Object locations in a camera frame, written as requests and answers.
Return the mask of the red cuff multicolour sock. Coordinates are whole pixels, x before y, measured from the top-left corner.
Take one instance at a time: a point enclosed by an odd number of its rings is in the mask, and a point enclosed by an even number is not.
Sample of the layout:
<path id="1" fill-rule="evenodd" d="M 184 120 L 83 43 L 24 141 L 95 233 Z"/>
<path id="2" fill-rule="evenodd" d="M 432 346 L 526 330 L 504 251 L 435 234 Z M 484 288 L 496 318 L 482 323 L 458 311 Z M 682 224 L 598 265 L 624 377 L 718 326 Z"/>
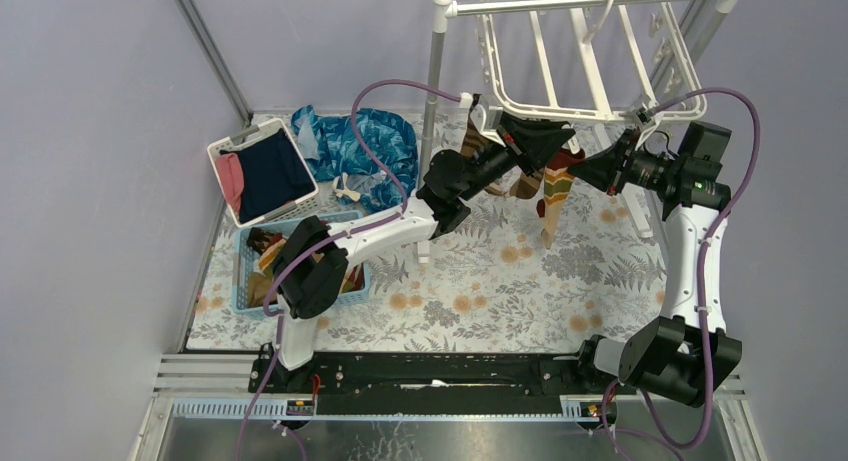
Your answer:
<path id="1" fill-rule="evenodd" d="M 541 240 L 550 249 L 556 237 L 556 231 L 565 202 L 570 194 L 574 176 L 568 168 L 586 157 L 586 152 L 580 148 L 572 152 L 569 148 L 560 149 L 548 162 L 543 172 L 543 197 L 537 202 L 536 211 L 543 220 Z"/>

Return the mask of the brown striped sock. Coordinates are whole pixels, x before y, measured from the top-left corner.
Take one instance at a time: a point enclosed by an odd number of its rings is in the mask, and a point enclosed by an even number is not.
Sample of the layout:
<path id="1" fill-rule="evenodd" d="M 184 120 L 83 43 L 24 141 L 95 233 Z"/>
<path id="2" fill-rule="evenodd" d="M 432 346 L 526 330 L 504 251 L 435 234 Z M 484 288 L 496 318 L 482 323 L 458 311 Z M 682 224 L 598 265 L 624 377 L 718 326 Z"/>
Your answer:
<path id="1" fill-rule="evenodd" d="M 539 191 L 543 178 L 543 170 L 535 171 L 532 174 L 522 172 L 509 188 L 508 195 L 522 200 L 532 199 Z"/>
<path id="2" fill-rule="evenodd" d="M 470 200 L 481 191 L 503 197 L 507 191 L 499 179 L 510 168 L 510 157 L 504 146 L 485 138 L 468 118 L 460 154 L 466 160 L 467 187 L 460 197 Z"/>

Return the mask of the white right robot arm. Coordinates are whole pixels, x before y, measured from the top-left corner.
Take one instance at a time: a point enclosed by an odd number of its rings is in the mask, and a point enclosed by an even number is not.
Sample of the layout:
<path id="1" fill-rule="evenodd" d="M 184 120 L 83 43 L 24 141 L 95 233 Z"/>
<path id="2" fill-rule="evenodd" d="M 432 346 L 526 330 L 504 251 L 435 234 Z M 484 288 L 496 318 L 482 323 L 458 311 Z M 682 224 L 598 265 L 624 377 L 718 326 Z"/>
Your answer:
<path id="1" fill-rule="evenodd" d="M 720 250 L 731 199 L 718 182 L 729 129 L 689 124 L 676 156 L 638 147 L 641 133 L 625 130 L 607 149 L 568 167 L 575 178 L 609 194 L 632 184 L 662 203 L 667 279 L 660 314 L 627 341 L 594 335 L 582 343 L 575 383 L 597 393 L 617 376 L 635 389 L 690 407 L 704 405 L 739 364 L 740 341 L 729 337 L 721 310 Z"/>

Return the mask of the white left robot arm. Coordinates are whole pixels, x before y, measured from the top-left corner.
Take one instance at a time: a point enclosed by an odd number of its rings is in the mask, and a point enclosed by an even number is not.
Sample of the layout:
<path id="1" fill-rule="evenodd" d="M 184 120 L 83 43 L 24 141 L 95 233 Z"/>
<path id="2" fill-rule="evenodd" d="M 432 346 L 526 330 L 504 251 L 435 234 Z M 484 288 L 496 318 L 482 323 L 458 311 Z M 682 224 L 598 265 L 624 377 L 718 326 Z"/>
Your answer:
<path id="1" fill-rule="evenodd" d="M 527 175 L 543 170 L 575 130 L 567 121 L 503 114 L 494 129 L 471 125 L 466 134 L 473 149 L 438 151 L 405 205 L 343 223 L 310 216 L 288 236 L 272 263 L 277 304 L 267 308 L 280 319 L 271 376 L 282 389 L 296 392 L 309 382 L 317 319 L 336 302 L 351 268 L 454 231 L 471 212 L 468 200 L 515 167 Z"/>

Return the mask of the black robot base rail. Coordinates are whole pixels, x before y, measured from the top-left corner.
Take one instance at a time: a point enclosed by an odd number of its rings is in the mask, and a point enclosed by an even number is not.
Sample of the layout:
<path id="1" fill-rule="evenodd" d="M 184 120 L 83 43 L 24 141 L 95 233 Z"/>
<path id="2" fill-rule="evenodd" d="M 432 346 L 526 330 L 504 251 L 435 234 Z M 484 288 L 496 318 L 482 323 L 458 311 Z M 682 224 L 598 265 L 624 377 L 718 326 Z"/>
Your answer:
<path id="1" fill-rule="evenodd" d="M 250 393 L 304 394 L 320 415 L 563 415 L 598 402 L 611 375 L 566 354 L 318 352 L 300 368 L 262 349 Z"/>

